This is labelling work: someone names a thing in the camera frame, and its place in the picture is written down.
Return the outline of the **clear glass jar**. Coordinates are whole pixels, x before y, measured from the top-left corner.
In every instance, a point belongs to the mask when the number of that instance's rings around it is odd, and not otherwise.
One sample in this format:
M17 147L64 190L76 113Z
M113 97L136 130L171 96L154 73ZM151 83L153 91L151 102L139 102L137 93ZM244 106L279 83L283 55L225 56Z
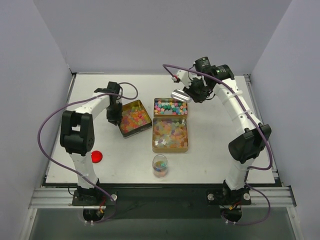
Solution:
M163 154L157 154L152 160L153 174L162 178L168 173L168 160Z

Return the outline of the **gold square candy tin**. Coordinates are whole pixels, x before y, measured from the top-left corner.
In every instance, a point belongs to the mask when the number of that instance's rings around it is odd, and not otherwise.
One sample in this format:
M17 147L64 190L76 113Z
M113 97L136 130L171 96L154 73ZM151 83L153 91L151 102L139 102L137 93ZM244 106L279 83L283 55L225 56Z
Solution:
M185 153L189 148L187 119L155 117L152 120L152 150L154 153Z

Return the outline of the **red round jar lid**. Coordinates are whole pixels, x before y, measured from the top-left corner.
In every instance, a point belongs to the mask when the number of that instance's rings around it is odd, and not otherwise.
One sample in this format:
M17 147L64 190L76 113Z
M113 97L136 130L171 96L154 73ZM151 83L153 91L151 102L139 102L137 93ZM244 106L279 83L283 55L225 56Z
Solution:
M91 160L94 164L98 164L99 162L101 162L103 159L103 154L98 151L98 150L94 150L91 152Z

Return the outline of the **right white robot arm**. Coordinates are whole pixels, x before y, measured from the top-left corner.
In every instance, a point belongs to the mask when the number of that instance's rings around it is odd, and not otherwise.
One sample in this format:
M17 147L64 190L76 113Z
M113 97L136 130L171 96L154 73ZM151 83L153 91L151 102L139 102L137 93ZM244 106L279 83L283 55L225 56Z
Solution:
M251 165L266 148L272 130L252 112L228 65L211 65L208 57L202 57L193 68L193 77L186 70L176 73L175 78L184 85L183 92L195 103L206 101L210 95L217 97L236 130L236 138L228 144L233 163L224 181L227 188L221 192L223 201L233 204L240 197L239 190L245 187Z

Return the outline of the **silver metal scoop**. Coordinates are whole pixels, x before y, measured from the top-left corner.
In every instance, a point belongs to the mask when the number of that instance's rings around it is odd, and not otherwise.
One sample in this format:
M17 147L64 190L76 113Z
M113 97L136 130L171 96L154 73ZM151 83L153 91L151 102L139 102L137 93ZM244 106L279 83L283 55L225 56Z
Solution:
M170 96L171 98L184 103L190 103L192 101L192 98L181 89L175 89Z

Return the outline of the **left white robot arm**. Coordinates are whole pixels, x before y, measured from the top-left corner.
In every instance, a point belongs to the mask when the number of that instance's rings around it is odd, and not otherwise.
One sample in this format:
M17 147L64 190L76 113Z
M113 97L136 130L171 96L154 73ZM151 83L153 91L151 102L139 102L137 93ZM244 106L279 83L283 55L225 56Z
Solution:
M85 191L83 199L91 206L100 203L102 193L95 189L99 182L92 162L91 151L95 143L94 120L106 111L109 123L119 126L122 121L122 87L109 82L106 88L97 88L93 99L75 110L65 110L62 114L60 145L71 157L77 172L78 189Z

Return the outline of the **aluminium frame rail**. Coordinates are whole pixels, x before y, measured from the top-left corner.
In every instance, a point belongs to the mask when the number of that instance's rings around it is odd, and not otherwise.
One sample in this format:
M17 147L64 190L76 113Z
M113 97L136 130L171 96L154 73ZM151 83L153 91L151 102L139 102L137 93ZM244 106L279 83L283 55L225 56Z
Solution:
M258 187L261 193L250 193L251 204L249 208L267 207L265 195L272 208L296 207L297 203L290 187ZM66 188L41 187L33 191L30 209L98 209L99 205L73 205L73 196Z

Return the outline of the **dark square candy tin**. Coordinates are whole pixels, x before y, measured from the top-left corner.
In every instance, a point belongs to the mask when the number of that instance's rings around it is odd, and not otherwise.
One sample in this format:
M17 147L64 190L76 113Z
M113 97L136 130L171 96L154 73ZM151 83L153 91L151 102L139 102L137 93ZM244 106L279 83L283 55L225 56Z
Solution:
M131 137L152 127L152 120L141 100L122 106L122 120L119 130L124 138Z

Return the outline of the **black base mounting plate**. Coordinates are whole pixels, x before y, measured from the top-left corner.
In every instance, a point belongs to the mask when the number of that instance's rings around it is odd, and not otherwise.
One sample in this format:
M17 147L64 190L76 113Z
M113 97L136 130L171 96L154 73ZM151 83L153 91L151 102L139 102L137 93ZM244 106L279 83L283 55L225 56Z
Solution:
M225 187L157 186L108 188L84 194L75 190L71 206L82 207L86 221L218 219L225 213L238 221L241 208L251 205L249 190L231 193Z

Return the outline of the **gold rectangular candy tin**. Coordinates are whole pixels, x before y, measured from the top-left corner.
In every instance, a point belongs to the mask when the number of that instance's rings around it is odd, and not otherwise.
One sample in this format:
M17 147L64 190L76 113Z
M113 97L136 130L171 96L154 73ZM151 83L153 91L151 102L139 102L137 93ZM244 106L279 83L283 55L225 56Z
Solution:
M155 98L153 101L154 117L188 117L188 104L174 98Z

